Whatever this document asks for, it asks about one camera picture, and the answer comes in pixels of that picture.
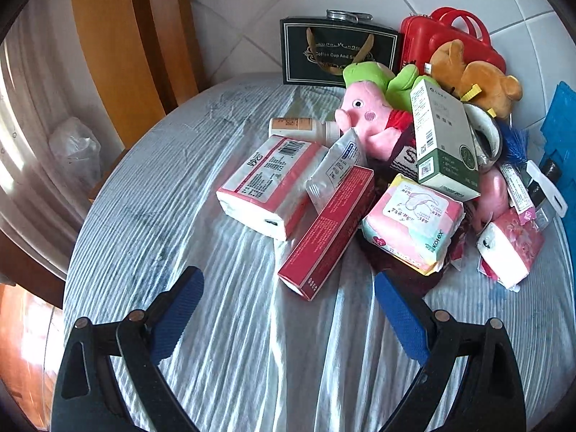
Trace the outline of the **long red box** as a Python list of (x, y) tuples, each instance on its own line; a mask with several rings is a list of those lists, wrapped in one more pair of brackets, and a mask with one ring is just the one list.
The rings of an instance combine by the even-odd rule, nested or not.
[(374, 171), (352, 167), (278, 270), (279, 278), (305, 300), (313, 300), (351, 243), (374, 198)]

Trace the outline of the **brown teddy bear plush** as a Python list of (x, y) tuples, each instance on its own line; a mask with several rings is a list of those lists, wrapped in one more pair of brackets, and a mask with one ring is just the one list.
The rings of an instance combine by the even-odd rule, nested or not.
[(442, 44), (429, 61), (429, 75), (461, 102), (476, 105), (493, 118), (507, 118), (513, 111), (513, 104), (522, 98), (518, 79), (483, 60), (466, 63), (464, 55), (465, 46), (461, 40)]

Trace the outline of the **pink sanitary pad pack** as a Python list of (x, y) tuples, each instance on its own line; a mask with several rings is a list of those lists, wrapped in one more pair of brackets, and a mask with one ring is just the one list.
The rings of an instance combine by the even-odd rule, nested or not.
[(361, 230), (369, 243), (428, 276), (442, 270), (464, 217), (461, 202), (398, 174)]

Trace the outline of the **pink plush toy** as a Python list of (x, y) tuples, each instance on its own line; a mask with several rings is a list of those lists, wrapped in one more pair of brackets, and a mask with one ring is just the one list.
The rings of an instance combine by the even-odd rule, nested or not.
[(480, 196), (471, 202), (471, 223), (476, 233), (509, 209), (508, 186), (498, 168), (481, 174), (478, 186)]

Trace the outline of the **orange white narrow box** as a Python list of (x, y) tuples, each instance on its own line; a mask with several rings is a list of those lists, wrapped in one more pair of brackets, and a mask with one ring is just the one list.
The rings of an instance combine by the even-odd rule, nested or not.
[(536, 209), (517, 168), (509, 163), (500, 163), (498, 168), (507, 184), (508, 193), (517, 212), (519, 222), (525, 224), (535, 220)]

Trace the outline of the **blue bristle brush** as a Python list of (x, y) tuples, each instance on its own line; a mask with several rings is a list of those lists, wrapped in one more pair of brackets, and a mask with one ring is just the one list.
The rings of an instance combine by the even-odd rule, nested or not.
[(515, 128), (511, 120), (499, 120), (497, 124), (503, 140), (501, 160), (504, 163), (524, 168), (527, 175), (540, 186), (555, 212), (560, 217), (564, 217), (568, 211), (568, 205), (558, 191), (558, 187), (527, 156), (528, 133)]

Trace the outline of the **white green medicine box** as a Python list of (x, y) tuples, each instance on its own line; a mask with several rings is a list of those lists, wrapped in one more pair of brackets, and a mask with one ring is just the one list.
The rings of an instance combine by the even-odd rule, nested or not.
[(455, 200), (480, 196), (480, 172), (464, 105), (427, 79), (410, 93), (418, 182)]

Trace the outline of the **clear plastic bag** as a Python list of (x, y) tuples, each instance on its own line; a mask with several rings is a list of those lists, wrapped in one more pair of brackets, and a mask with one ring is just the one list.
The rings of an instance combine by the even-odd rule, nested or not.
[(59, 169), (85, 191), (90, 191), (102, 178), (100, 142), (77, 117), (69, 117), (56, 127), (49, 146)]

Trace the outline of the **round silver blue case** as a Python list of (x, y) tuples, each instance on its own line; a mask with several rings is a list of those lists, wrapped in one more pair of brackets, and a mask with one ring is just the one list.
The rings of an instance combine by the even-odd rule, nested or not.
[(487, 172), (502, 153), (502, 134), (495, 120), (480, 107), (464, 103), (464, 109), (473, 135), (473, 146), (480, 173)]

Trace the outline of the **blue plastic storage crate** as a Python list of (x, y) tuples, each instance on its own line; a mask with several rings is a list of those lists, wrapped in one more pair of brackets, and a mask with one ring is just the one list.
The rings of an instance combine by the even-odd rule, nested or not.
[(561, 170), (557, 187), (568, 205), (568, 217), (575, 213), (576, 95), (564, 81), (555, 88), (541, 133), (546, 142), (540, 164), (552, 159)]

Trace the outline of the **white sachet packet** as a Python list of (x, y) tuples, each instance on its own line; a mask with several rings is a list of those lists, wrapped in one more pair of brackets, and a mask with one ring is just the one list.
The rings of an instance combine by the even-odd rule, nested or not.
[(307, 195), (317, 213), (328, 204), (353, 166), (366, 165), (364, 147), (354, 129), (349, 129), (329, 148), (305, 183)]

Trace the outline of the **beige cosmetic bottle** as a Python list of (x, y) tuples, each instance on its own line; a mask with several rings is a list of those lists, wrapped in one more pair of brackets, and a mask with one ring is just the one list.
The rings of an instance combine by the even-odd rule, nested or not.
[(269, 136), (284, 136), (330, 147), (340, 139), (341, 130), (334, 121), (282, 117), (269, 120)]

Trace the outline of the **pink pig plush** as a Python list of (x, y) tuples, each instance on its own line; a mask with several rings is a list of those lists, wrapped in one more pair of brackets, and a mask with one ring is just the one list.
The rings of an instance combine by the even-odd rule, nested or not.
[(413, 124), (412, 114), (391, 107), (372, 81), (348, 86), (334, 116), (343, 133), (354, 129), (366, 154), (383, 162), (391, 160), (398, 140)]

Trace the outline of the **green frog plush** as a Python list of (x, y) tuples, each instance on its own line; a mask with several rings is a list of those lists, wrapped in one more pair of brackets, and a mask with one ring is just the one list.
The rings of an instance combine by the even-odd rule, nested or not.
[(351, 63), (344, 68), (343, 77), (346, 87), (360, 81), (373, 82), (392, 108), (407, 112), (412, 111), (410, 93), (421, 80), (439, 86), (431, 76), (421, 75), (418, 66), (413, 63), (403, 66), (397, 74), (381, 63)]

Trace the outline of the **red hard carry case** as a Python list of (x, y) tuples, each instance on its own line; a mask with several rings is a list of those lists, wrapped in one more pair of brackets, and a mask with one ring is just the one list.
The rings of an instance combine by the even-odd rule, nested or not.
[(461, 40), (465, 63), (482, 62), (507, 72), (504, 58), (494, 49), (484, 23), (473, 13), (451, 7), (440, 7), (430, 15), (406, 18), (400, 27), (403, 36), (400, 66), (415, 64), (421, 73), (424, 64), (442, 44)]

